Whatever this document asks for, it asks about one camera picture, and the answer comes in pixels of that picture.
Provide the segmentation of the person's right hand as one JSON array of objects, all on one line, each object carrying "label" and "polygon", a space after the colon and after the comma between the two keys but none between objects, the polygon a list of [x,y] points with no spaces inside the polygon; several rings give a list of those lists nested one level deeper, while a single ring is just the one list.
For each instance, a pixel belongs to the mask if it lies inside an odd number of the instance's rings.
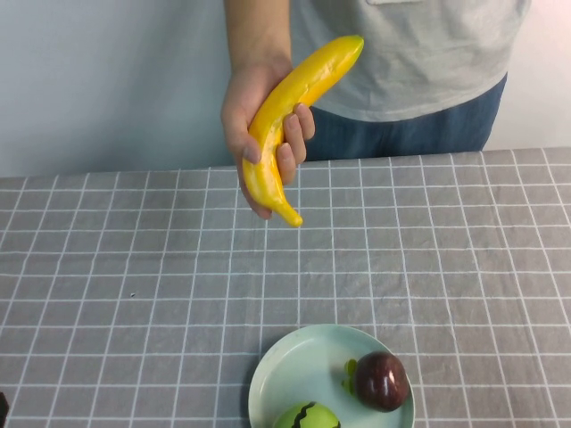
[{"label": "person's right hand", "polygon": [[[244,198],[263,219],[271,218],[272,211],[251,197],[243,177],[243,161],[256,163],[261,158],[258,144],[248,128],[268,94],[291,69],[291,61],[285,57],[253,60],[234,66],[221,108],[224,136],[235,160]],[[314,137],[315,131],[313,114],[304,104],[296,105],[293,112],[285,117],[285,142],[277,149],[277,167],[284,184],[293,182],[296,168],[306,160],[306,143]]]}]

